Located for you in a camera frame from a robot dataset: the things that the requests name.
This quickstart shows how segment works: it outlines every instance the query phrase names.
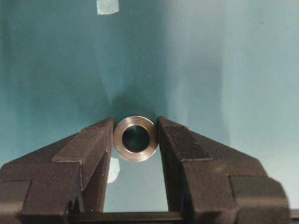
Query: teal backdrop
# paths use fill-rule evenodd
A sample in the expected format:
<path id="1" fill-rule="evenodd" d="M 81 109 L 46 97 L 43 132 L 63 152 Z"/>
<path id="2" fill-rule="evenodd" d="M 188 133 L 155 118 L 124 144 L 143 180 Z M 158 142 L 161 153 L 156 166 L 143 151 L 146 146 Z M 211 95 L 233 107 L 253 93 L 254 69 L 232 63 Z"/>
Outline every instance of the teal backdrop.
<path id="1" fill-rule="evenodd" d="M 298 96 L 297 0 L 0 0 L 0 165 L 107 116 L 164 115 L 260 159 L 299 208 Z M 105 211 L 167 210 L 159 149 L 119 163 Z"/>

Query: metal bushing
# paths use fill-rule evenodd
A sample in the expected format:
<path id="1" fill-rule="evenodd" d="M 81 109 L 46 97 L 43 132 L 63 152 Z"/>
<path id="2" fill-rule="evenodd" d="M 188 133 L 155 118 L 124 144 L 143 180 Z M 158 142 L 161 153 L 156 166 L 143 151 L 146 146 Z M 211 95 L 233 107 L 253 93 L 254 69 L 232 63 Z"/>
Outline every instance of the metal bushing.
<path id="1" fill-rule="evenodd" d="M 124 134 L 129 128 L 133 126 L 141 127 L 146 131 L 148 135 L 148 142 L 144 148 L 141 148 L 137 152 L 132 150 L 124 142 Z M 142 116 L 130 116 L 123 119 L 114 130 L 113 135 L 114 147 L 118 151 L 121 157 L 126 160 L 140 162 L 150 158 L 157 148 L 157 133 L 153 122 Z"/>

